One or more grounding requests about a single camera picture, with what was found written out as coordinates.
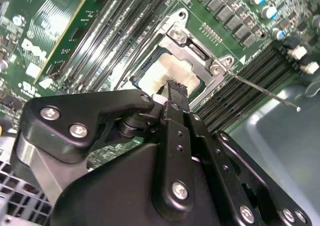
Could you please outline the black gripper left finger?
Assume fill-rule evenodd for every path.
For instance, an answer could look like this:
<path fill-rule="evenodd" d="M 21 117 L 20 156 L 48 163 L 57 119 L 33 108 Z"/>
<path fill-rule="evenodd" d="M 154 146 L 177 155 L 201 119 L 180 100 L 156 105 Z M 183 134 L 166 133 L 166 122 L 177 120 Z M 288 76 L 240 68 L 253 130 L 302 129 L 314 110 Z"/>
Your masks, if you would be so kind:
<path fill-rule="evenodd" d="M 160 146 L 152 202 L 166 219 L 184 219 L 195 203 L 187 88 L 169 80 L 158 94 L 138 89 L 59 95 L 28 101 L 12 164 L 31 173 L 55 205 L 75 180 L 148 144 Z"/>

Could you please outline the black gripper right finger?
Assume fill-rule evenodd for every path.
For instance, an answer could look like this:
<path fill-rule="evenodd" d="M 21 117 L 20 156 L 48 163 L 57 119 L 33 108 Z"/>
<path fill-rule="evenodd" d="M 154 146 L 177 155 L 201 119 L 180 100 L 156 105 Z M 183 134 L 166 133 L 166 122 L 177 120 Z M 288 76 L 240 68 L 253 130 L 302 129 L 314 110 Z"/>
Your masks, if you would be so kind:
<path fill-rule="evenodd" d="M 308 214 L 225 132 L 186 115 L 222 225 L 312 225 Z"/>

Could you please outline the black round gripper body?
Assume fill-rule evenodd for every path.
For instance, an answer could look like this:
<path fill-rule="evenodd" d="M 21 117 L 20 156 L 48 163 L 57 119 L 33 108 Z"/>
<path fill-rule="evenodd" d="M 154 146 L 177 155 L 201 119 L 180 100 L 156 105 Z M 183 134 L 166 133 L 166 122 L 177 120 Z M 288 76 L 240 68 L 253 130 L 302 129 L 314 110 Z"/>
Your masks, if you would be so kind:
<path fill-rule="evenodd" d="M 71 183 L 60 195 L 50 225 L 237 225 L 215 200 L 202 166 L 192 161 L 195 204 L 184 219 L 161 216 L 152 202 L 160 146 L 139 146 Z"/>

